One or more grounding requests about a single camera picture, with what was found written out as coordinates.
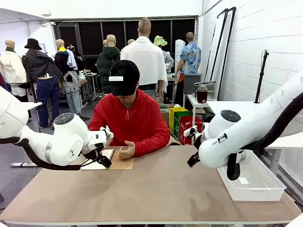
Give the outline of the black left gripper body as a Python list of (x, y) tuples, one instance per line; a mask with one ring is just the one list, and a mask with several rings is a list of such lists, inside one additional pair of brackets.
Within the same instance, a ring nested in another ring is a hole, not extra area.
[(91, 159), (92, 161), (99, 161), (102, 159), (102, 152), (99, 150), (92, 150), (89, 153), (82, 154), (86, 159)]

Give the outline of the person's left hand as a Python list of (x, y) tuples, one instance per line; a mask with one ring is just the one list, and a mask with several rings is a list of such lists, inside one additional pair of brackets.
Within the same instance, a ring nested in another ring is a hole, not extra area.
[(123, 149), (123, 147), (121, 147), (118, 152), (118, 156), (121, 160), (129, 159), (129, 158), (133, 157), (135, 154), (135, 143), (132, 141), (126, 140), (125, 144), (128, 146), (128, 148)]

